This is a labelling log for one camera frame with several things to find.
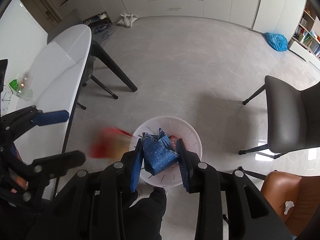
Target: chair backrest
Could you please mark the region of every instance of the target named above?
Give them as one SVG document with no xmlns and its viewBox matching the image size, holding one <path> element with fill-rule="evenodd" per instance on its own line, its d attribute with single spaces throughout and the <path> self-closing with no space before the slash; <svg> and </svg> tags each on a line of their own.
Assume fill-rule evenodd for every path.
<svg viewBox="0 0 320 240">
<path fill-rule="evenodd" d="M 66 29 L 78 24 L 82 24 L 79 10 L 73 9 L 61 22 L 49 31 L 47 44 Z"/>
<path fill-rule="evenodd" d="M 320 82 L 301 91 L 307 117 L 306 148 L 320 147 Z"/>
<path fill-rule="evenodd" d="M 271 172 L 262 185 L 261 193 L 275 209 L 294 236 L 299 236 L 320 206 L 320 176 L 304 177 L 287 172 Z M 284 215 L 285 202 L 294 207 Z"/>
</svg>

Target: green object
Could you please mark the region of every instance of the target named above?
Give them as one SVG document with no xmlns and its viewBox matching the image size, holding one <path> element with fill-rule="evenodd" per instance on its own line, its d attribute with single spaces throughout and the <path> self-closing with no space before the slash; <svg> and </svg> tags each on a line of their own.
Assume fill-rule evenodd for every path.
<svg viewBox="0 0 320 240">
<path fill-rule="evenodd" d="M 17 91 L 18 90 L 18 87 L 19 87 L 19 84 L 17 82 L 16 79 L 12 80 L 10 83 L 9 83 L 10 87 L 12 87 L 12 89 L 14 91 Z"/>
</svg>

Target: shelf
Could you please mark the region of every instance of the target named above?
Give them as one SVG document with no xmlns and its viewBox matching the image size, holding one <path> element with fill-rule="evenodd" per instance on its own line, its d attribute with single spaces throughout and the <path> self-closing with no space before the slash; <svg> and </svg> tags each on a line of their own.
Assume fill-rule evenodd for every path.
<svg viewBox="0 0 320 240">
<path fill-rule="evenodd" d="M 306 10 L 304 10 L 304 12 L 305 12 L 313 21 L 315 21 L 315 19 L 313 19 L 313 17 L 312 17 Z"/>
<path fill-rule="evenodd" d="M 314 52 L 312 51 L 312 49 L 310 49 L 308 46 L 306 46 L 305 44 L 303 44 L 302 42 L 300 42 L 299 40 L 297 40 L 295 37 L 292 37 L 292 39 L 294 41 L 296 41 L 297 43 L 299 43 L 302 47 L 304 47 L 305 49 L 307 49 L 311 54 L 313 54 L 317 59 L 320 60 L 319 57 L 316 56 L 316 54 L 314 54 Z"/>
<path fill-rule="evenodd" d="M 310 34 L 311 38 L 313 38 L 316 42 L 320 44 L 320 41 L 316 39 L 301 23 L 299 23 L 299 26 L 305 29 Z"/>
</svg>

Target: bookshelf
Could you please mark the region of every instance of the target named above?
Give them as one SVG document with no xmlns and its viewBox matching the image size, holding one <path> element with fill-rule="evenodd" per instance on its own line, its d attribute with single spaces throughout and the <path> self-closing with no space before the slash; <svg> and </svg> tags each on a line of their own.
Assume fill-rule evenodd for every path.
<svg viewBox="0 0 320 240">
<path fill-rule="evenodd" d="M 292 40 L 299 43 L 320 60 L 320 41 L 312 31 L 316 17 L 316 12 L 307 1 Z"/>
</svg>

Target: white tote bag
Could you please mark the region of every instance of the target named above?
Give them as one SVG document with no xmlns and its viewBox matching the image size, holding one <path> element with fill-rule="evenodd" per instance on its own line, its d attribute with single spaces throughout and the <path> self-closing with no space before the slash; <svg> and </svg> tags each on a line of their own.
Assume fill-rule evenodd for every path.
<svg viewBox="0 0 320 240">
<path fill-rule="evenodd" d="M 121 17 L 122 19 L 118 21 L 118 24 L 127 28 L 131 28 L 132 24 L 138 19 L 138 16 L 135 14 L 121 14 Z"/>
</svg>

